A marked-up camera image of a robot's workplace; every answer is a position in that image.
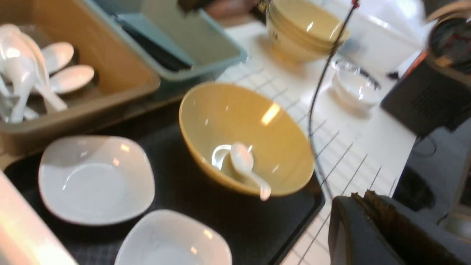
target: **bowl rim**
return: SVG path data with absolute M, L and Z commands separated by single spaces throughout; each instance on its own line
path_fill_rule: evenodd
M 324 48 L 321 46 L 317 46 L 314 43 L 310 43 L 306 41 L 305 39 L 292 35 L 289 31 L 283 30 L 282 27 L 278 25 L 276 21 L 273 20 L 273 17 L 267 13 L 267 23 L 271 23 L 272 27 L 276 28 L 279 32 L 283 33 L 286 35 L 292 42 L 296 43 L 296 45 L 300 46 L 301 48 L 305 49 L 306 51 L 315 53 L 315 54 L 326 54 L 328 55 L 332 48 Z
M 218 179 L 215 179 L 215 181 L 217 181 L 218 183 L 220 183 L 221 185 L 223 186 L 226 186 L 228 187 L 229 189 L 235 191 L 235 192 L 238 192 L 238 193 L 246 193 L 246 194 L 250 194 L 250 195 L 256 195 L 256 196 L 259 196 L 260 195 L 260 190 L 259 189 L 256 189 L 254 187 L 251 187 L 251 186 L 248 186 L 248 185 L 244 185 L 236 180 L 234 180 L 233 178 L 227 176 L 226 174 L 224 174 L 222 171 L 220 171 L 219 169 L 215 168 L 208 160 L 206 160 L 202 155 L 201 153 L 197 150 L 197 148 L 194 146 L 194 144 L 189 140 L 189 137 L 188 137 L 188 134 L 184 128 L 184 125 L 183 125 L 183 122 L 182 122 L 182 112 L 183 112 L 183 104 L 185 103 L 185 101 L 188 99 L 188 97 L 194 93 L 195 91 L 198 91 L 200 89 L 205 89 L 208 87 L 208 85 L 225 85 L 225 86 L 230 86 L 234 89 L 238 89 L 238 90 L 244 90 L 244 91 L 247 91 L 249 93 L 253 93 L 255 96 L 258 96 L 258 97 L 262 97 L 266 100 L 269 100 L 273 103 L 275 103 L 274 101 L 270 100 L 270 99 L 267 99 L 265 97 L 263 97 L 262 95 L 256 93 L 256 92 L 253 92 L 251 90 L 248 90 L 242 86 L 238 86 L 238 85 L 235 85 L 235 84 L 231 84 L 231 83 L 220 83 L 220 82 L 215 82 L 215 81 L 207 81 L 207 82 L 203 82 L 199 85 L 196 85 L 195 87 L 193 87 L 192 89 L 190 89 L 186 94 L 185 96 L 183 97 L 181 103 L 180 103 L 180 107 L 179 107 L 179 126 L 180 126 L 180 131 L 181 131 L 181 134 L 183 135 L 183 138 L 185 140 L 185 143 L 186 145 L 188 146 L 188 149 L 190 149 L 190 154 L 191 153 L 194 153 L 194 154 L 198 154 L 198 156 L 202 159 L 200 159 L 199 161 L 201 161 L 203 164 L 204 164 L 204 167 L 205 168 L 202 168 L 202 170 L 204 172 L 206 172 L 206 174 L 208 175 L 208 177 L 214 179 L 213 177 L 211 177 L 211 174 L 208 174 L 207 171 L 210 171 L 211 173 L 213 174 L 216 174 L 218 176 Z M 298 130 L 300 131 L 300 133 L 303 134 L 301 128 L 299 127 L 299 125 L 297 124 L 297 122 L 295 122 L 292 117 L 282 108 L 280 108 L 281 111 L 283 111 L 284 114 L 286 114 L 289 119 L 297 126 Z M 308 140 L 308 138 L 306 138 L 306 142 L 307 144 L 310 146 L 310 142 Z M 297 185 L 295 189 L 290 189 L 290 190 L 287 190 L 285 192 L 276 192 L 275 190 L 272 190 L 272 193 L 271 193 L 271 197 L 280 197 L 280 196 L 285 196 L 285 195 L 290 195 L 290 194 L 293 194 L 293 193 L 296 193 L 297 191 L 301 190 L 302 188 L 304 188 L 308 182 L 311 180 L 313 174 L 314 174 L 314 167 L 315 167 L 315 163 L 316 163 L 316 159 L 314 157 L 314 154 L 312 152 L 310 152 L 310 155 L 312 157 L 312 172 L 310 174 L 310 177 L 307 177 L 301 184 Z
M 298 33 L 306 36 L 307 39 L 310 39 L 312 40 L 312 42 L 319 42 L 319 43 L 323 43 L 325 45 L 328 45 L 328 44 L 333 44 L 335 42 L 335 39 L 331 39 L 333 34 L 331 34 L 331 36 L 329 38 L 326 38 L 325 36 L 323 37 L 322 35 L 319 35 L 317 33 L 317 31 L 306 31 L 305 30 L 305 26 L 300 26 L 300 25 L 297 25 L 293 20 L 289 19 L 289 17 L 287 17 L 286 15 L 286 12 L 283 13 L 282 11 L 280 10 L 283 10 L 283 8 L 278 8 L 278 2 L 279 1 L 284 1 L 284 0 L 272 0 L 270 2 L 270 5 L 268 7 L 268 12 L 274 12 L 276 14 L 278 14 L 278 17 L 282 18 L 286 23 L 287 25 L 290 25 L 291 28 L 295 31 L 297 31 Z M 325 14 L 327 17 L 331 18 L 332 20 L 336 20 L 337 21 L 337 24 L 342 24 L 342 21 L 336 17 L 334 14 L 332 14 L 331 12 L 329 12 L 328 10 L 325 10 L 324 8 L 322 8 L 321 6 L 313 3 L 313 2 L 310 2 L 310 1 L 303 1 L 303 0 L 292 0 L 291 2 L 297 2 L 298 4 L 299 3 L 302 3 L 302 4 L 306 4 L 307 6 L 311 6 L 319 11 L 321 11 L 323 14 Z M 349 30 L 345 30 L 344 34 L 342 35 L 340 41 L 341 42 L 345 42 L 348 38 L 350 37 L 350 32 Z

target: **countertop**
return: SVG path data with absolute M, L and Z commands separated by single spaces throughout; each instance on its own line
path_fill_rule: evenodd
M 227 32 L 246 48 L 251 57 L 248 62 L 229 68 L 217 80 L 236 83 L 271 98 L 292 115 L 307 133 L 308 105 L 325 62 L 318 61 L 303 66 L 289 62 L 272 50 L 266 29 L 258 22 L 231 27 Z M 361 194 L 366 189 L 391 195 L 412 149 L 415 135 L 381 108 L 374 108 L 366 116 L 352 114 L 344 109 L 329 90 L 333 73 L 334 69 L 329 69 L 314 115 L 314 141 L 319 149 L 317 161 L 323 169 L 324 178 L 327 178 L 323 187 L 329 186 L 335 196 L 349 195 L 350 192 Z M 383 87 L 382 93 L 387 93 L 393 86 L 387 80 L 378 80 Z M 136 116 L 146 110 L 170 104 L 179 100 L 183 94 L 184 91 L 172 99 L 166 99 L 164 103 L 150 104 L 146 101 L 144 107 L 134 106 L 133 112 L 128 115 Z M 18 159 L 5 154 L 0 158 L 3 165 Z M 0 181 L 4 180 L 5 183 L 0 185 L 0 198 L 3 198 L 1 201 L 8 202 L 8 205 L 0 206 L 9 211 L 2 211 L 3 219 L 0 222 L 12 224 L 11 220 L 21 220 L 12 224 L 19 234 L 12 234 L 13 228 L 9 230 L 9 236 L 17 244 L 7 253 L 8 257 L 21 255 L 20 253 L 27 255 L 28 257 L 17 256 L 14 259 L 21 263 L 25 258 L 38 254 L 36 251 L 41 246 L 50 247 L 48 250 L 55 254 L 60 252 L 61 246 L 55 236 L 48 232 L 39 218 L 34 218 L 34 212 L 22 196 L 0 175 Z M 330 203 L 328 199 L 319 216 L 288 255 L 284 265 L 330 264 L 327 246 Z M 21 227 L 38 228 L 35 229 L 36 234 L 33 234 L 32 230 L 22 230 Z M 34 240 L 22 240 L 25 234 Z M 44 262 L 40 261 L 39 264 L 52 264 L 48 263 L 50 257 L 52 255 L 38 257 L 38 261 L 41 258 Z M 61 264 L 68 264 L 65 261 L 68 255 L 61 257 Z

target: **utensil bin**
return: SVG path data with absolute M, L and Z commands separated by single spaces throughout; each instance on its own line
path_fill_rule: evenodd
M 130 25 L 141 35 L 191 66 L 172 71 L 149 55 L 153 69 L 162 79 L 178 82 L 221 71 L 247 59 L 247 53 L 212 18 L 200 10 L 183 14 L 177 0 L 84 0 L 98 5 L 109 17 Z M 117 32 L 130 39 L 122 29 Z M 146 47 L 131 41 L 135 50 Z
M 53 140 L 93 129 L 124 111 L 123 105 L 154 92 L 158 74 L 134 51 L 96 8 L 81 0 L 4 0 L 0 24 L 12 23 L 31 35 L 41 48 L 66 41 L 75 48 L 72 64 L 95 69 L 92 82 L 64 96 L 69 109 L 45 115 L 41 97 L 30 96 L 28 106 L 39 119 L 19 124 L 0 122 L 4 151 L 12 155 L 44 148 Z

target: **black cable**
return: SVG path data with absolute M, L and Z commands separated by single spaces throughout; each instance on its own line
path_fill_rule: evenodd
M 421 152 L 414 151 L 414 147 L 416 147 L 418 144 L 423 142 L 423 140 L 425 140 L 425 139 L 429 139 L 430 143 L 432 143 L 433 151 L 430 152 L 430 153 L 421 153 Z M 430 158 L 433 155 L 435 155 L 436 152 L 437 152 L 437 142 L 435 141 L 435 139 L 433 139 L 433 137 L 427 135 L 427 137 L 421 138 L 419 141 L 417 141 L 414 144 L 414 146 L 412 146 L 411 154 L 414 155 L 415 157 L 418 157 L 418 158 Z
M 446 213 L 444 216 L 440 217 L 440 218 L 437 220 L 436 224 L 437 224 L 437 225 L 440 225 L 440 223 L 441 223 L 443 220 L 445 220 L 447 217 L 448 217 L 448 213 Z
M 343 32 L 345 31 L 345 28 L 347 27 L 347 23 L 348 21 L 350 20 L 350 17 L 352 16 L 353 14 L 353 11 L 355 9 L 358 8 L 358 0 L 353 0 L 352 1 L 352 8 L 350 9 L 348 15 L 347 15 L 347 18 L 345 19 L 345 21 L 343 22 L 343 25 L 342 25 L 342 28 L 340 29 L 340 33 L 339 35 L 337 36 L 337 38 L 335 39 L 334 43 L 333 43 L 333 47 L 332 47 L 332 50 L 330 51 L 330 54 L 329 54 L 329 57 L 327 59 L 327 62 L 324 66 L 324 69 L 322 71 L 322 74 L 321 74 L 321 77 L 319 79 L 319 83 L 317 84 L 317 88 L 316 88 L 316 91 L 314 92 L 314 95 L 312 97 L 312 101 L 311 101 L 311 107 L 309 109 L 309 122 L 308 122 L 308 128 L 309 128 L 309 141 L 311 143 L 311 148 L 312 148 L 312 152 L 314 153 L 314 157 L 317 157 L 317 152 L 316 152 L 316 148 L 314 146 L 314 135 L 312 133 L 312 116 L 314 114 L 314 104 L 316 103 L 316 99 L 317 99 L 317 95 L 319 94 L 319 90 L 320 90 L 320 87 L 322 85 L 322 81 L 324 80 L 324 76 L 325 76 L 325 73 L 327 72 L 327 68 L 329 67 L 330 65 L 330 62 L 333 58 L 333 56 L 335 55 L 337 49 L 338 49 L 338 45 L 339 45 L 339 40 L 340 38 L 342 37 L 343 35 Z M 321 177 L 322 177 L 322 183 L 320 183 L 320 185 L 322 186 L 325 181 L 327 180 L 325 178 L 325 175 L 324 175 L 324 172 L 322 170 L 322 167 L 320 165 L 320 163 L 317 163 L 317 167 L 318 167 L 318 171 L 319 173 L 321 174 Z M 327 190 L 328 192 L 330 193 L 330 197 L 333 198 L 333 195 L 332 195 L 332 192 L 330 191 L 330 188 L 327 186 Z

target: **ceramic spoon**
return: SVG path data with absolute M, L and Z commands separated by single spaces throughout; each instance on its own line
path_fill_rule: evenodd
M 0 55 L 4 70 L 13 81 L 14 94 L 19 96 L 18 102 L 13 106 L 10 121 L 19 123 L 23 120 L 26 102 L 36 81 L 34 57 L 28 46 L 15 33 L 8 33 L 1 39 Z
M 49 80 L 51 91 L 58 95 L 74 92 L 88 84 L 95 71 L 91 66 L 71 66 L 59 71 Z
M 254 181 L 260 187 L 260 199 L 267 200 L 271 195 L 270 185 L 252 172 L 253 169 L 253 156 L 247 147 L 240 142 L 235 142 L 231 147 L 231 162 L 234 169 L 242 176 Z
M 3 39 L 4 36 L 9 35 L 10 33 L 20 34 L 20 28 L 13 24 L 3 24 L 0 26 L 0 40 Z M 0 71 L 3 72 L 5 65 L 5 60 L 3 57 L 0 57 Z
M 34 61 L 28 57 L 13 57 L 5 60 L 5 72 L 13 81 L 16 91 L 19 91 L 19 100 L 13 106 L 10 122 L 20 123 L 23 121 L 24 109 L 28 101 L 32 86 L 36 81 L 36 73 L 32 71 Z
M 0 97 L 1 97 L 0 108 L 1 108 L 2 118 L 5 122 L 9 122 L 11 118 L 11 111 L 13 109 L 13 106 L 16 105 L 16 103 L 18 102 L 19 96 L 14 96 L 10 93 L 10 91 L 5 85 L 5 82 L 3 82 L 3 79 L 1 76 L 0 76 Z M 25 106 L 24 118 L 26 120 L 34 120 L 34 119 L 39 118 L 39 114 L 33 109 L 29 108 L 28 106 Z
M 56 94 L 54 94 L 49 86 L 49 74 L 46 70 L 46 64 L 44 62 L 44 57 L 42 56 L 41 50 L 39 49 L 36 42 L 31 39 L 30 36 L 22 33 L 20 35 L 21 39 L 29 46 L 31 51 L 34 54 L 36 69 L 38 75 L 37 85 L 35 89 L 41 94 L 44 98 L 44 103 L 46 104 L 46 110 L 48 113 L 63 111 L 67 109 L 67 104 Z
M 41 50 L 48 74 L 64 68 L 73 57 L 73 46 L 67 42 L 53 43 Z

